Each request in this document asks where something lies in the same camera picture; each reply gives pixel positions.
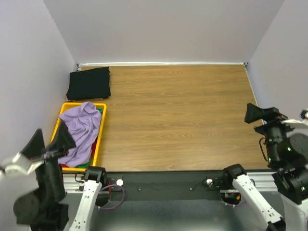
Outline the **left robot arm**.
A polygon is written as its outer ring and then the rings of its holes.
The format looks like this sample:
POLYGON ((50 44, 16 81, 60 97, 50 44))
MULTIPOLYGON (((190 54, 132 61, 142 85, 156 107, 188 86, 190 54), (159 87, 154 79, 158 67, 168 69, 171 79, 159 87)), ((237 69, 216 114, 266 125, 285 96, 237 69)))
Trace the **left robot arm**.
POLYGON ((52 142, 44 145, 41 129, 16 157, 16 170, 36 174, 38 188, 19 197, 13 205, 16 223, 29 225, 33 231, 88 231, 99 191, 107 183, 102 167, 89 167, 84 173, 83 194, 76 216, 69 221, 62 167, 58 159, 76 146, 68 128, 60 123, 52 142))

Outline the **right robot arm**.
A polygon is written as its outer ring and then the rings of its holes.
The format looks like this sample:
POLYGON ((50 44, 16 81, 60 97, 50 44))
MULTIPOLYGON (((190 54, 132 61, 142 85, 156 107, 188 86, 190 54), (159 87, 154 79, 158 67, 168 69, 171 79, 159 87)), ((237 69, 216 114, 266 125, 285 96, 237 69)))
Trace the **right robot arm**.
POLYGON ((308 111, 302 110, 300 117, 289 119, 276 107, 260 108, 248 103, 244 118, 247 124, 265 121, 254 130, 264 137, 268 167, 274 170, 272 177, 283 202, 283 216, 256 189, 241 165, 223 170, 222 185, 244 197, 267 231, 308 229, 308 137, 303 133, 287 135, 294 129, 307 129, 308 111))

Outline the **black t-shirt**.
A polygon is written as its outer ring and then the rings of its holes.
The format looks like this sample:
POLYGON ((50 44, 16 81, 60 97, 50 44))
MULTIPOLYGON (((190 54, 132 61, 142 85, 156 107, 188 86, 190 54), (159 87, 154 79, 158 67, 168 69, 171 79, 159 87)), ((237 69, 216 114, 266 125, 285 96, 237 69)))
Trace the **black t-shirt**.
POLYGON ((69 101, 107 99, 111 96, 109 67, 71 72, 66 98, 69 101))

